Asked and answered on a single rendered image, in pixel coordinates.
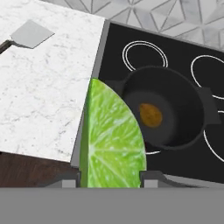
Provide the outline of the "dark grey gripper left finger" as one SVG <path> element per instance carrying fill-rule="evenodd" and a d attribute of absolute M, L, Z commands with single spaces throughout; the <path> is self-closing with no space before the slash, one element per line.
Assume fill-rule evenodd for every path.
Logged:
<path fill-rule="evenodd" d="M 81 173 L 79 171 L 76 173 L 63 173 L 46 186 L 54 188 L 79 188 L 81 186 Z"/>

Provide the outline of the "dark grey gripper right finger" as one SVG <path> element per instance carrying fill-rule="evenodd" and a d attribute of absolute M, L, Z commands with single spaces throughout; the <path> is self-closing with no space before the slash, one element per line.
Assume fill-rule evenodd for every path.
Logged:
<path fill-rule="evenodd" d="M 199 188 L 198 185 L 168 179 L 161 171 L 140 171 L 141 188 Z"/>

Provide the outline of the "green lemon wedge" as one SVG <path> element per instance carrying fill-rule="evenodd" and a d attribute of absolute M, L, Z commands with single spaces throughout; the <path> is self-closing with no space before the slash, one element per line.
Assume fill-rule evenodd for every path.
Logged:
<path fill-rule="evenodd" d="M 145 147 L 137 120 L 118 94 L 92 79 L 80 144 L 80 185 L 138 188 L 146 169 Z"/>

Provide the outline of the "brown avocado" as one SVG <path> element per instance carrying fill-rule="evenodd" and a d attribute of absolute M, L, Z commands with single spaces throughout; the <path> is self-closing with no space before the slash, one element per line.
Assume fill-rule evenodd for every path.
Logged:
<path fill-rule="evenodd" d="M 143 124 L 150 128 L 158 127 L 163 121 L 162 112 L 152 104 L 141 103 L 139 106 L 139 112 Z"/>

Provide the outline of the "black pot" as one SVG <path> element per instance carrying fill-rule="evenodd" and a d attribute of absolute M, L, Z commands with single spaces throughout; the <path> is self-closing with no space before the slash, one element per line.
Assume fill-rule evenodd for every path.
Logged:
<path fill-rule="evenodd" d="M 123 80 L 108 80 L 106 84 L 129 106 L 143 140 L 154 148 L 182 150 L 194 144 L 206 126 L 221 123 L 211 90 L 194 86 L 168 67 L 141 67 Z M 141 103 L 152 104 L 162 112 L 163 121 L 158 127 L 144 125 Z"/>

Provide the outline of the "grey spatula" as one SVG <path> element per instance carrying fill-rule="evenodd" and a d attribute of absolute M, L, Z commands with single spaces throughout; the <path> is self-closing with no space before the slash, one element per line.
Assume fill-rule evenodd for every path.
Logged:
<path fill-rule="evenodd" d="M 53 31 L 48 30 L 44 26 L 32 20 L 27 20 L 10 35 L 10 39 L 6 39 L 0 45 L 0 54 L 11 46 L 34 49 L 36 46 L 49 39 L 53 34 Z"/>

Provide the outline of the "dark wood cupboard front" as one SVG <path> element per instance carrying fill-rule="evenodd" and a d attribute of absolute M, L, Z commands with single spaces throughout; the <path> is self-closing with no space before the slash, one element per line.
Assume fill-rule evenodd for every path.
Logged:
<path fill-rule="evenodd" d="M 36 187 L 78 170 L 69 163 L 0 152 L 0 187 Z"/>

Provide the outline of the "black hob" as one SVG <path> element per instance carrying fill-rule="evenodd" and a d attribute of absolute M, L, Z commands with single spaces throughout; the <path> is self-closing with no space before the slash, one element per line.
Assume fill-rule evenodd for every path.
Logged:
<path fill-rule="evenodd" d="M 215 67 L 210 52 L 173 38 L 110 23 L 90 81 L 73 165 L 83 186 L 224 186 L 224 112 L 198 86 Z"/>

